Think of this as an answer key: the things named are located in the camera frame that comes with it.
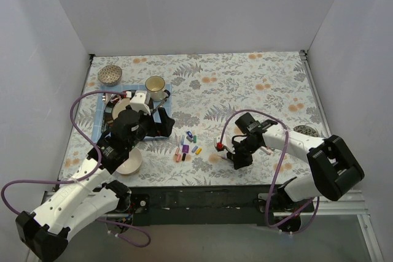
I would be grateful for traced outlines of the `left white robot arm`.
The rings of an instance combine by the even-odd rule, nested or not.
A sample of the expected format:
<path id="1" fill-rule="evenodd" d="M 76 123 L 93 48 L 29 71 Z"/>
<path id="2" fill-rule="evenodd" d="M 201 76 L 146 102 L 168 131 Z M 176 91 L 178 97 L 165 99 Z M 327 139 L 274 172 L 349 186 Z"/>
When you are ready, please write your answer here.
<path id="1" fill-rule="evenodd" d="M 126 212 L 131 199 L 128 187 L 108 178 L 145 137 L 170 137 L 174 119 L 158 108 L 160 121 L 152 115 L 125 109 L 118 114 L 97 147 L 89 151 L 70 184 L 62 186 L 32 212 L 16 217 L 20 240 L 41 260 L 55 261 L 72 237 L 102 214 Z"/>

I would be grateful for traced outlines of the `pink cap marker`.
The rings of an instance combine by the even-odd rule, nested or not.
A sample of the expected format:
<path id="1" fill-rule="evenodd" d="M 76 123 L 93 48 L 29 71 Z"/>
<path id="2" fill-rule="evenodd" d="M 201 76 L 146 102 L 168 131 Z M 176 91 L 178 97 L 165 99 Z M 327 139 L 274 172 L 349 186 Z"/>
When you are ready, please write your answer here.
<path id="1" fill-rule="evenodd" d="M 271 151 L 270 149 L 266 148 L 266 147 L 260 147 L 260 149 L 266 153 L 267 155 L 272 155 L 273 151 Z"/>

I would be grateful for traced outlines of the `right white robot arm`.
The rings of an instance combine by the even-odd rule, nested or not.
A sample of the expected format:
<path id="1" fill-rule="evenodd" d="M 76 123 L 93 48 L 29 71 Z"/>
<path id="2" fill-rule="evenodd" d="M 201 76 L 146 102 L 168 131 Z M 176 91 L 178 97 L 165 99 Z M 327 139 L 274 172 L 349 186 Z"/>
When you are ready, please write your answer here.
<path id="1" fill-rule="evenodd" d="M 302 201 L 325 197 L 337 201 L 365 177 L 364 170 L 339 136 L 313 137 L 288 130 L 276 120 L 259 122 L 249 112 L 235 121 L 240 139 L 222 135 L 217 150 L 226 150 L 235 169 L 250 166 L 261 147 L 279 149 L 309 165 L 311 173 L 294 177 L 275 189 L 266 205 L 294 210 Z"/>

